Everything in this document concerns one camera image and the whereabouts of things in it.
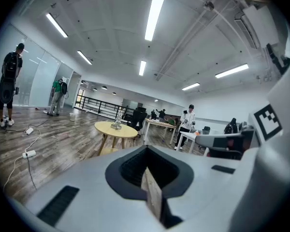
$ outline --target white bucket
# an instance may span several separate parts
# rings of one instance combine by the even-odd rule
[[[75,121],[75,114],[74,113],[70,113],[70,121]]]

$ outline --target rectangular table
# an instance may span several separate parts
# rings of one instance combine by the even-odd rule
[[[150,124],[153,124],[153,125],[156,125],[156,126],[163,126],[165,127],[165,132],[163,134],[163,139],[165,138],[165,135],[166,135],[166,130],[168,128],[173,128],[173,134],[172,134],[172,137],[170,139],[170,144],[172,143],[172,140],[173,140],[173,137],[174,137],[174,134],[175,134],[175,130],[176,130],[176,126],[173,126],[173,125],[170,125],[170,124],[167,124],[167,123],[163,123],[163,122],[156,122],[154,120],[149,120],[148,118],[146,118],[144,120],[144,125],[143,125],[143,128],[142,128],[142,134],[144,134],[144,129],[145,129],[145,124],[147,122],[147,128],[146,128],[146,132],[145,132],[145,137],[144,137],[144,141],[145,141],[145,145],[147,143],[147,133],[148,133],[148,129],[149,129],[149,125]]]
[[[194,147],[194,143],[195,143],[195,138],[196,138],[196,134],[194,133],[189,133],[189,132],[182,132],[180,131],[179,133],[181,133],[179,141],[178,141],[178,145],[181,145],[182,141],[183,141],[183,137],[187,137],[187,141],[190,139],[192,140],[191,146],[190,146],[190,150],[189,150],[189,154],[192,153],[193,147]],[[206,148],[203,156],[206,157],[207,153],[209,152],[209,149]]]

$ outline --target metal railing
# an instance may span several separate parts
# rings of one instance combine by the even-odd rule
[[[77,95],[75,107],[113,119],[117,118],[117,115],[121,110],[121,119],[126,121],[131,121],[134,111],[134,109],[128,108],[128,106],[123,107],[82,95]]]

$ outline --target white shoe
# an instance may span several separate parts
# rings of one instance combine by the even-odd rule
[[[0,121],[0,127],[5,127],[5,121]]]
[[[8,125],[9,125],[9,126],[12,126],[13,124],[14,124],[14,120],[12,120],[12,119],[9,120]]]

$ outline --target green shirt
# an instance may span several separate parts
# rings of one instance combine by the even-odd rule
[[[53,82],[53,87],[55,88],[55,92],[61,92],[61,85],[59,85],[58,81]]]
[[[169,119],[169,124],[170,124],[170,125],[175,125],[174,119],[171,119],[171,118],[170,118],[170,119]]]

